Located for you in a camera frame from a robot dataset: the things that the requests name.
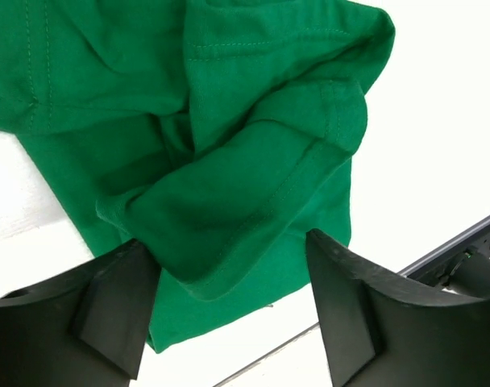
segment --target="fabric fold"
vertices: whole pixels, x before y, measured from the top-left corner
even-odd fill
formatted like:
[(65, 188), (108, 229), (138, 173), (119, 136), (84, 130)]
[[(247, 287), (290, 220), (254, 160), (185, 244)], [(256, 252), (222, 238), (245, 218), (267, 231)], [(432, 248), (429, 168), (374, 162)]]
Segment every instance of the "fabric fold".
[(394, 39), (345, 0), (0, 0), (0, 130), (95, 256), (164, 268), (157, 352), (308, 283), (351, 237), (351, 158)]

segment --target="green t-shirt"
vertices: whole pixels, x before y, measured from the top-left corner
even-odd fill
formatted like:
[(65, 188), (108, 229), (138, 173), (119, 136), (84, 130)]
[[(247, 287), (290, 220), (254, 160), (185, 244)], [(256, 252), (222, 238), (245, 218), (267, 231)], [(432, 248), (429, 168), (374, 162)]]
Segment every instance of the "green t-shirt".
[(345, 0), (0, 0), (0, 130), (94, 255), (152, 251), (160, 352), (307, 284), (308, 230), (349, 242), (393, 38)]

